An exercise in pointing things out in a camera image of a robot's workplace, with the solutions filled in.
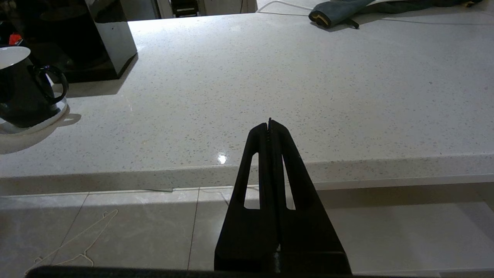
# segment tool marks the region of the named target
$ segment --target cable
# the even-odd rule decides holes
[[[312,8],[309,8],[309,7],[299,6],[299,5],[295,5],[295,4],[288,3],[288,2],[285,2],[285,1],[280,1],[280,0],[273,0],[273,1],[267,2],[264,6],[262,6],[261,8],[259,8],[256,12],[261,12],[262,9],[264,9],[265,7],[267,7],[267,6],[269,6],[269,5],[273,4],[273,3],[281,3],[281,4],[288,5],[288,6],[292,6],[292,7],[296,7],[296,8],[301,8],[301,9],[304,9],[304,10],[312,10]]]

